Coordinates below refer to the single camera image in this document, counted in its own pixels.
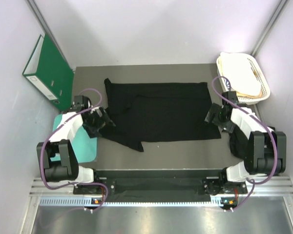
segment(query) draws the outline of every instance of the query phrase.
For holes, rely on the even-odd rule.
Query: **black cloth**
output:
[[[207,83],[113,84],[105,79],[107,112],[116,124],[104,138],[143,152],[141,141],[220,138],[218,127],[204,122],[211,106]]]

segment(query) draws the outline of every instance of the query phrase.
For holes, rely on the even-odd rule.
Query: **aluminum frame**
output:
[[[261,181],[262,177],[255,178],[255,181]],[[49,183],[50,186],[59,186],[59,183]],[[248,191],[251,189],[252,185],[250,183],[246,183]],[[154,207],[154,206],[198,206],[198,207],[212,207],[212,206],[218,206],[218,199],[221,197],[228,197],[232,195],[216,195],[211,196],[211,200],[213,205],[211,205],[209,202],[201,202],[201,203],[190,203],[190,202],[180,202],[180,203],[133,203],[133,202],[109,202],[106,206],[112,206],[112,207],[119,207],[119,206],[147,206],[147,207]],[[278,196],[283,197],[285,206],[287,208],[291,224],[293,226],[293,184],[291,182],[290,177],[288,176],[275,176],[273,177],[269,182],[267,182],[265,185],[257,185],[255,187],[255,190],[252,197],[272,197],[272,196]],[[48,198],[52,199],[54,197],[62,197],[63,199],[75,199],[79,198],[82,199],[83,197],[92,197],[92,198],[100,198],[100,195],[74,195],[73,194],[73,187],[67,186],[58,190],[48,190],[41,178],[36,178],[33,181],[33,185],[29,194],[29,201],[28,201],[28,207],[27,212],[25,214],[25,217],[23,219],[23,223],[21,226],[21,229],[19,231],[20,234],[30,234],[32,232],[35,218],[37,215],[38,207],[42,199],[46,200]]]

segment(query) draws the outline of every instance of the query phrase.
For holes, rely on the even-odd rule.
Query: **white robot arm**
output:
[[[238,103],[236,92],[229,91],[222,95]],[[234,131],[240,131],[239,136],[245,138],[243,155],[235,155],[243,161],[225,168],[227,182],[244,182],[247,178],[265,176],[272,171],[274,163],[272,143],[267,131],[251,117],[257,118],[250,108],[245,105],[241,108],[247,113],[231,107],[226,102],[223,102],[223,106],[213,103],[205,119],[206,122],[214,123],[228,132],[230,137],[233,136]],[[282,173],[286,166],[286,136],[283,132],[268,129],[277,145],[278,161],[275,173]]]
[[[85,96],[75,96],[72,106],[62,115],[62,119],[53,136],[49,139],[46,147],[42,149],[43,142],[37,145],[38,161],[40,162],[41,150],[44,150],[43,170],[47,182],[70,182],[90,183],[95,182],[95,171],[78,165],[72,142],[79,128],[83,127],[90,138],[100,136],[100,130],[107,126],[115,126],[106,111],[102,107],[90,109],[83,114],[76,113],[91,108],[90,100]],[[60,160],[51,160],[56,154]]]

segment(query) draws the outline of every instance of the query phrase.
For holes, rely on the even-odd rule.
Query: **laundry basket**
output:
[[[257,80],[260,82],[261,84],[261,90],[262,90],[262,97],[260,98],[249,98],[249,97],[240,97],[238,96],[238,100],[240,103],[245,103],[247,105],[254,105],[257,104],[258,102],[267,99],[270,96],[270,88],[267,84],[267,81],[264,77],[264,74],[262,72],[262,70],[260,69],[257,61],[255,60],[255,58],[253,58],[251,55],[248,54],[242,54],[240,53],[240,56],[245,57],[251,65],[251,68],[254,72],[254,75],[256,76]],[[222,76],[222,71],[221,71],[221,66],[219,63],[219,59],[217,59],[216,61],[217,63],[217,73],[218,75]],[[225,79],[221,78],[220,79],[220,84],[221,87],[223,89],[224,92],[229,90],[229,83],[225,81]]]

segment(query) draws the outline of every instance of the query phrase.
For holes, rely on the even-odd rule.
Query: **metal floor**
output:
[[[94,212],[40,206],[32,234],[293,234],[282,197],[252,197],[234,213],[204,207],[104,207]]]
[[[73,95],[85,88],[96,88],[107,107],[104,79],[114,83],[208,82],[213,102],[221,103],[212,91],[211,80],[217,76],[216,64],[174,64],[77,67]],[[91,91],[84,95],[95,104],[99,98]],[[229,136],[221,139],[176,142],[143,142],[140,153],[116,142],[99,138],[97,158],[84,166],[95,169],[220,169],[238,163],[229,150]]]

